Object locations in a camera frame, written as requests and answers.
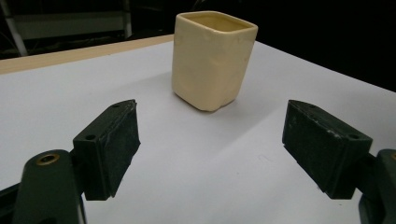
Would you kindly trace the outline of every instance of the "cup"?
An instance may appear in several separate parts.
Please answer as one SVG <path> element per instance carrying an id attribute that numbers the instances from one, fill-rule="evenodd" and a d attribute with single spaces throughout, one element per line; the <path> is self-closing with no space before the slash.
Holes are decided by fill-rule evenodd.
<path id="1" fill-rule="evenodd" d="M 177 14 L 172 89 L 199 110 L 232 102 L 244 79 L 258 26 L 217 11 Z"/>

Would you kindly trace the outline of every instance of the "wooden table edge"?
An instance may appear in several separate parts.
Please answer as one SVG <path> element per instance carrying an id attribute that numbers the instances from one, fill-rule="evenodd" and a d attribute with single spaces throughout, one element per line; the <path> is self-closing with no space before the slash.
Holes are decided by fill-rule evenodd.
<path id="1" fill-rule="evenodd" d="M 79 60 L 105 56 L 127 50 L 141 49 L 144 47 L 173 41 L 173 38 L 173 35 L 161 35 L 156 37 L 137 39 L 84 49 L 70 49 L 53 53 L 0 60 L 0 75 L 55 64 L 71 63 Z"/>

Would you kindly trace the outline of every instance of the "screw hole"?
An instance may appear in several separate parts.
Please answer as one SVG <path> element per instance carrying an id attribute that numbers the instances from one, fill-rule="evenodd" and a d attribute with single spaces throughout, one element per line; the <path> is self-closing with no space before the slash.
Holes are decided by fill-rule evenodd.
<path id="1" fill-rule="evenodd" d="M 86 136 L 85 139 L 86 140 L 93 140 L 93 139 L 95 139 L 95 137 L 96 136 L 94 134 L 90 134 L 90 135 Z"/>
<path id="2" fill-rule="evenodd" d="M 353 139 L 359 139 L 359 137 L 356 134 L 353 134 L 353 133 L 350 133 L 348 136 L 350 138 L 353 138 Z"/>
<path id="3" fill-rule="evenodd" d="M 38 160 L 36 161 L 36 164 L 37 165 L 49 165 L 49 164 L 54 163 L 57 160 L 59 160 L 59 158 L 60 158 L 60 156 L 58 154 L 48 154 L 48 155 L 38 158 Z"/>
<path id="4" fill-rule="evenodd" d="M 56 218 L 49 217 L 49 218 L 46 218 L 46 219 L 40 221 L 38 224 L 56 224 L 56 223 L 57 223 Z"/>

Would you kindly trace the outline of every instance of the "white tabletop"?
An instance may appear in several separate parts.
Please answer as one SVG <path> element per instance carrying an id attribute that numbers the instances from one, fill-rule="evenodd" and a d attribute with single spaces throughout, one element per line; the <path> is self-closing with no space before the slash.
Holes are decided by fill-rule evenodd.
<path id="1" fill-rule="evenodd" d="M 200 112 L 171 89 L 173 42 L 0 76 L 0 189 L 34 155 L 73 148 L 108 106 L 136 99 L 141 146 L 88 223 L 360 223 L 358 190 L 331 200 L 283 148 L 289 99 L 396 148 L 396 93 L 255 43 L 238 97 Z"/>

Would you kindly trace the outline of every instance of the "square cup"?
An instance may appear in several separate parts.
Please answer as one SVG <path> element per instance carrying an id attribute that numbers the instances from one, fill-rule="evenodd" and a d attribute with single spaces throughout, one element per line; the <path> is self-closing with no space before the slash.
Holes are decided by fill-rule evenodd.
<path id="1" fill-rule="evenodd" d="M 244 79 L 258 26 L 217 11 L 177 14 L 172 89 L 199 110 L 232 102 Z"/>

